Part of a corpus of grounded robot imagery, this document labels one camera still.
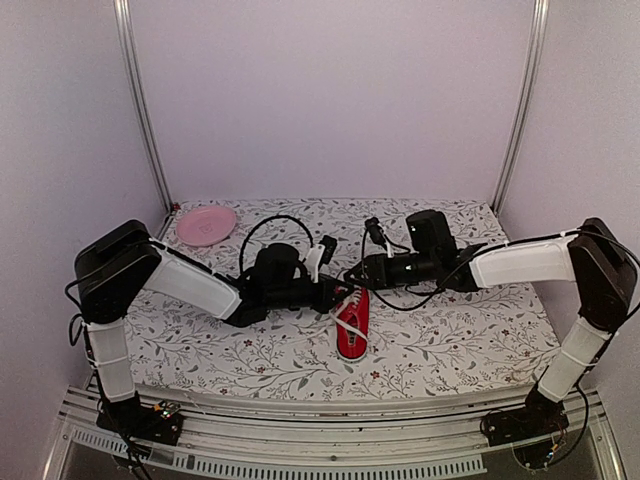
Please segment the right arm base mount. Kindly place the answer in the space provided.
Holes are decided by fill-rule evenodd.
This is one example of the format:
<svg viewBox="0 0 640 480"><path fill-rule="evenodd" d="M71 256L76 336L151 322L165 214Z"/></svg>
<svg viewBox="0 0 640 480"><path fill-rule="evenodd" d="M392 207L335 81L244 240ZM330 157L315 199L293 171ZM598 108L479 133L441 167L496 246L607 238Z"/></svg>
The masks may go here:
<svg viewBox="0 0 640 480"><path fill-rule="evenodd" d="M522 442L512 450L516 461L528 470L542 470L565 444L568 426L562 402L539 403L490 411L480 421L480 432L491 447Z"/></svg>

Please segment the red canvas sneaker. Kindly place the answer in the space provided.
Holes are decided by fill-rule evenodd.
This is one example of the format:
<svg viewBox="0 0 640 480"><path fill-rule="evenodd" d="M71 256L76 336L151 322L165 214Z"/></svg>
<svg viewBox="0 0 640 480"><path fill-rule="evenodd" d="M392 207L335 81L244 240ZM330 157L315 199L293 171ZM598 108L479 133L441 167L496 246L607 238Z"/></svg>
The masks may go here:
<svg viewBox="0 0 640 480"><path fill-rule="evenodd" d="M321 335L328 335L333 328L337 356L347 363L357 363L366 356L369 348L369 308L368 291L357 287L328 314L321 316L318 327L300 333L292 343L311 345Z"/></svg>

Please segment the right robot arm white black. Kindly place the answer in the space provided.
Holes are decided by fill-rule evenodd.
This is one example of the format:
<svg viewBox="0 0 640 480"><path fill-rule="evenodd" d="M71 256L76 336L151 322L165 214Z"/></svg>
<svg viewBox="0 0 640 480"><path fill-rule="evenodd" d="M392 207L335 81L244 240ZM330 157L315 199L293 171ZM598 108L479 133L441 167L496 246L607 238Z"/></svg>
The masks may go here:
<svg viewBox="0 0 640 480"><path fill-rule="evenodd" d="M445 215L423 210L406 219L412 248L363 254L344 275L373 293L431 281L431 299L446 290L472 293L531 284L545 310L562 314L552 325L560 350L517 415L517 427L537 436L552 424L555 406L594 368L618 330L639 310L639 259L598 217L573 230L490 245L461 247Z"/></svg>

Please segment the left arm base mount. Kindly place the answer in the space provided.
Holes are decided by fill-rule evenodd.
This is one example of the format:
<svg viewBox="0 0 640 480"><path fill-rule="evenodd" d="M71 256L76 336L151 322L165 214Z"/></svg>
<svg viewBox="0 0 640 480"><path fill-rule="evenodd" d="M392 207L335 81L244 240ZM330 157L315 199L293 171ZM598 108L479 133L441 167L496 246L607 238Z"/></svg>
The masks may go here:
<svg viewBox="0 0 640 480"><path fill-rule="evenodd" d="M120 402L103 402L96 424L126 438L176 446L183 422L179 404L163 400L153 406L144 406L138 397L134 397Z"/></svg>

